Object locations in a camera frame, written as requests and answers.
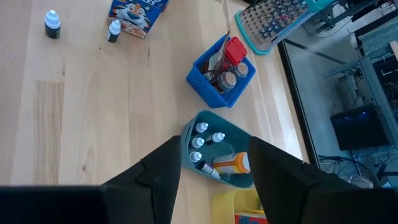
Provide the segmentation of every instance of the blue bin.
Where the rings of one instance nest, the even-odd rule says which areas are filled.
[[[231,91],[221,95],[214,89],[212,85],[210,85],[207,78],[200,72],[200,68],[207,59],[209,59],[221,48],[224,39],[225,35],[212,47],[210,47],[210,49],[208,49],[198,60],[196,60],[193,63],[191,72],[187,76],[187,82],[192,86],[193,89],[196,90],[196,92],[198,92],[198,94],[211,108],[220,108],[225,106],[231,108],[256,72],[254,66],[245,57],[243,62],[248,66],[249,73],[245,78],[238,80],[235,87]]]
[[[194,126],[199,122],[206,122],[209,124],[209,127],[204,133],[192,136],[192,130]],[[249,188],[253,184],[253,177],[250,173],[221,174],[221,179],[217,179],[197,169],[197,165],[199,165],[200,161],[193,163],[190,160],[188,153],[190,140],[194,137],[206,138],[206,136],[216,132],[225,133],[224,140],[219,143],[214,143],[210,146],[204,145],[201,148],[196,149],[195,151],[198,151],[202,154],[202,159],[200,161],[206,161],[207,163],[212,164],[213,159],[218,156],[224,156],[237,152],[247,152],[251,137],[247,132],[231,124],[217,114],[214,114],[210,111],[202,111],[192,118],[182,129],[180,141],[182,166],[194,171],[197,174],[212,178],[224,184],[229,184],[240,188]]]

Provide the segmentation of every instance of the teal plastic bin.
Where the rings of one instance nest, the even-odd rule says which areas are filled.
[[[208,129],[204,133],[192,136],[192,130],[195,124],[199,122],[206,122],[209,124]],[[188,124],[184,126],[181,132],[181,160],[182,166],[190,169],[197,174],[203,175],[205,177],[212,178],[216,181],[220,181],[224,184],[229,184],[234,187],[248,188],[253,184],[253,177],[249,174],[221,174],[221,179],[217,179],[210,176],[201,170],[197,169],[199,162],[193,163],[188,154],[188,148],[190,145],[190,140],[195,137],[201,137],[203,139],[216,132],[225,133],[225,138],[219,143],[214,143],[210,146],[206,144],[195,151],[202,154],[202,159],[200,161],[206,161],[209,164],[213,163],[213,159],[218,156],[224,156],[237,152],[247,152],[249,147],[250,135],[238,128],[237,126],[231,124],[224,118],[214,114],[210,111],[199,112],[194,118],[189,121]]]

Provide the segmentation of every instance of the yellow plastic box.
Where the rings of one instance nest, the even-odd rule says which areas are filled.
[[[234,214],[246,209],[259,209],[259,196],[255,189],[230,190],[217,194],[211,201],[211,219],[213,224],[235,223]]]

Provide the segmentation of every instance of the red cap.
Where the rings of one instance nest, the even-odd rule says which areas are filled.
[[[226,43],[225,55],[233,65],[241,63],[247,54],[248,51],[237,37],[232,37]]]

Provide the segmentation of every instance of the metal grater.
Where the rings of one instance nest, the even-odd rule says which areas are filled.
[[[263,0],[238,12],[239,30],[257,54],[266,54],[313,15],[304,0]]]

